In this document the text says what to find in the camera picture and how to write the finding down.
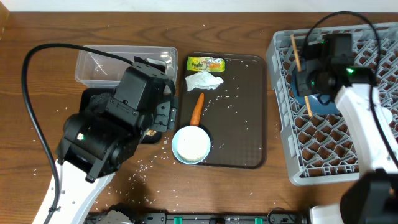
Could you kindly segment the white napkin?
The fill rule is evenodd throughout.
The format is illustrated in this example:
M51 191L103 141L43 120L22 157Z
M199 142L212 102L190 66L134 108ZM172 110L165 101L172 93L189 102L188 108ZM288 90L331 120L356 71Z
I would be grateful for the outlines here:
M210 72L202 71L187 76L185 82L187 91L192 91L194 89L215 90L224 83L224 80L221 77L213 76Z

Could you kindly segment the blue plate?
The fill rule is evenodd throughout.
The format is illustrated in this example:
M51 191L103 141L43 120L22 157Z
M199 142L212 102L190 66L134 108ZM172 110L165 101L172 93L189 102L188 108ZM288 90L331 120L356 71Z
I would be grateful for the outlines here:
M295 85L296 81L296 74L298 70L296 68L293 69L292 71L292 80L290 87L292 89L292 92L294 94L295 99L301 104L301 105L306 105L305 104L305 98L303 96L298 95L298 91ZM319 115L329 115L329 114L338 114L339 111L336 108L336 105L334 103L329 103L327 105L323 105L319 102L318 95L310 95L308 97L310 107L313 113L319 114Z

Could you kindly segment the orange carrot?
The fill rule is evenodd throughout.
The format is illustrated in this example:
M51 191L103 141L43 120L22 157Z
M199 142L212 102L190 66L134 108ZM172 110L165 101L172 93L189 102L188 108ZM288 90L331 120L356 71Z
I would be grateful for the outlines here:
M199 126L204 101L205 101L205 94L200 93L200 95L197 99L197 103L196 103L193 113L192 113L192 117L190 120L190 126Z

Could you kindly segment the small blue cup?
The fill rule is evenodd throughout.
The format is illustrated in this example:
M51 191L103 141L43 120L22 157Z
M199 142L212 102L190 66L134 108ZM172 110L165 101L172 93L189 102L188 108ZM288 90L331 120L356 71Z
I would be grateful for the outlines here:
M382 112L383 112L383 115L384 115L387 123L390 124L393 119L393 115L392 115L391 111L388 108L382 107Z

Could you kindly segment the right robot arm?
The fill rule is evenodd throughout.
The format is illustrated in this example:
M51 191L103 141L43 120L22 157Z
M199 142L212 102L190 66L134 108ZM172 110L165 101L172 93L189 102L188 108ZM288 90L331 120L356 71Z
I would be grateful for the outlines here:
M329 97L355 148L360 178L339 203L310 209L312 223L397 223L397 141L370 67L354 65L351 34L328 34L305 44L297 58L298 96Z

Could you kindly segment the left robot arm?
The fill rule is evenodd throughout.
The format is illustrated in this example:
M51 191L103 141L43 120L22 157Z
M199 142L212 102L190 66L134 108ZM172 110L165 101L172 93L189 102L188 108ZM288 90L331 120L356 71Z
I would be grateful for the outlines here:
M115 89L85 90L63 127L52 179L34 223L83 223L98 195L149 131L174 127L175 83L166 67L136 59Z

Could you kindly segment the wooden chopstick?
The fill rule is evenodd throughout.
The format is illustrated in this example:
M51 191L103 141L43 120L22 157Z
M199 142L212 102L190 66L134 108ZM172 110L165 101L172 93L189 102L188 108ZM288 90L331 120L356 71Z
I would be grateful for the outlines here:
M302 67L301 67L301 63L300 63L300 57L299 57L299 54L298 54L297 45L296 45L295 37L294 37L293 34L290 35L290 39L291 39L292 48L293 48L293 52L294 52L294 57L295 57L295 61L296 61L297 71L301 72L302 71ZM304 96L304 100L305 100L305 104L306 104L306 107L307 107L308 115L309 115L309 117L312 117L313 116L313 112L312 112L312 109L311 109L311 106L310 106L310 102L309 102L308 96Z

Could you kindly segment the light blue rice bowl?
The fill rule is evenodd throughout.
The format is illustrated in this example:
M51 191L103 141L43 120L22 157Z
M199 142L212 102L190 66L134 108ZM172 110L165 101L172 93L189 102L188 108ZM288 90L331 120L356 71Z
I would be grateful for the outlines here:
M197 126L179 129L172 139L172 152L183 164L193 165L204 161L210 149L209 135Z

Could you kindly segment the brown food scrap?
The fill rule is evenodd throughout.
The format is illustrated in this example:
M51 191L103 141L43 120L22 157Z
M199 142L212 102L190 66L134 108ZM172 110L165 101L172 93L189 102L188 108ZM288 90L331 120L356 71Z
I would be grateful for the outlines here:
M148 132L146 132L146 135L147 136L154 136L156 133L157 133L157 131L150 129L150 130L148 130Z

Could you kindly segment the yellow green snack wrapper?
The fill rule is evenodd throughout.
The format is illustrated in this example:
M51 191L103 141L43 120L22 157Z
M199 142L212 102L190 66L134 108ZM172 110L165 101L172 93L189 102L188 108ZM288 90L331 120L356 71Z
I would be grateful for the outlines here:
M222 58L213 57L188 57L187 70L193 72L223 72L225 71L225 61Z

